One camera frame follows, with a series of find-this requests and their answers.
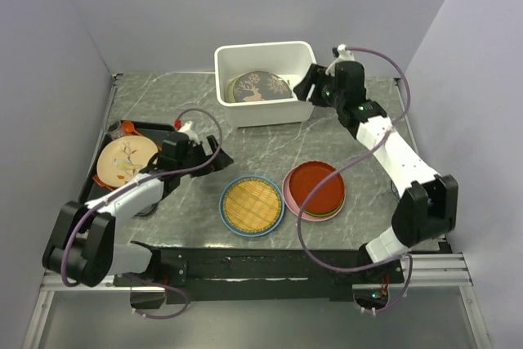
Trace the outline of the dark plate with deer motif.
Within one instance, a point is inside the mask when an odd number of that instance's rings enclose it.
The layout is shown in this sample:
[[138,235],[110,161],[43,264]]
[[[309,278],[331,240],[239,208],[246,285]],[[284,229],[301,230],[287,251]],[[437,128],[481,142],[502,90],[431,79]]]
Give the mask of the dark plate with deer motif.
[[237,87],[241,89],[241,102],[273,101],[292,98],[289,84],[280,76],[253,71],[240,75]]

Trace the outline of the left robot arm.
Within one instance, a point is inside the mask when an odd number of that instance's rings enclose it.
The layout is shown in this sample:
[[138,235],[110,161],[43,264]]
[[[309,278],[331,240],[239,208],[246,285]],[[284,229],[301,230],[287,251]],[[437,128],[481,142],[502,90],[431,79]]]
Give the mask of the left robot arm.
[[229,167],[234,160],[215,136],[212,153],[181,132],[163,140],[161,150],[129,183],[86,204],[69,201],[59,211],[42,255],[42,266],[61,274],[69,287],[97,286],[112,270],[116,224],[169,196],[184,175],[202,177]]

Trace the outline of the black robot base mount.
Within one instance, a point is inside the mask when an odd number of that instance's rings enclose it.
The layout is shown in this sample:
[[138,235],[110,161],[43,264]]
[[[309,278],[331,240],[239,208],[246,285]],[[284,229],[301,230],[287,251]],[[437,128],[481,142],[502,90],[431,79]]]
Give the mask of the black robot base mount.
[[341,273],[313,262],[301,249],[167,248],[148,246],[153,266],[140,277],[168,284],[168,304],[327,298],[349,302],[355,284],[401,284],[398,261],[369,271]]

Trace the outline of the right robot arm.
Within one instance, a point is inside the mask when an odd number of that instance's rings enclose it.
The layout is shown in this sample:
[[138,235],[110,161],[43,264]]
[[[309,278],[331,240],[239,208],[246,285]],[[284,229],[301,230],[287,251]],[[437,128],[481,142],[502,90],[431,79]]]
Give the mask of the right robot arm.
[[386,263],[454,229],[458,182],[423,162],[396,131],[387,112],[367,97],[361,63],[341,61],[333,75],[312,64],[293,92],[300,101],[335,109],[340,124],[367,148],[396,188],[399,203],[390,227],[360,249],[357,271],[363,280],[376,282],[386,273]]

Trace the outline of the cream plate with branch motif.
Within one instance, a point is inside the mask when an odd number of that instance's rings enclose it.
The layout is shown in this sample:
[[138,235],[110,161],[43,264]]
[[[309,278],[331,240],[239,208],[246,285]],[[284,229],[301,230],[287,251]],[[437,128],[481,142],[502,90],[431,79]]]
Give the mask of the cream plate with branch motif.
[[232,79],[226,89],[226,101],[229,103],[236,103],[241,101],[241,89],[237,87],[237,82],[240,76]]

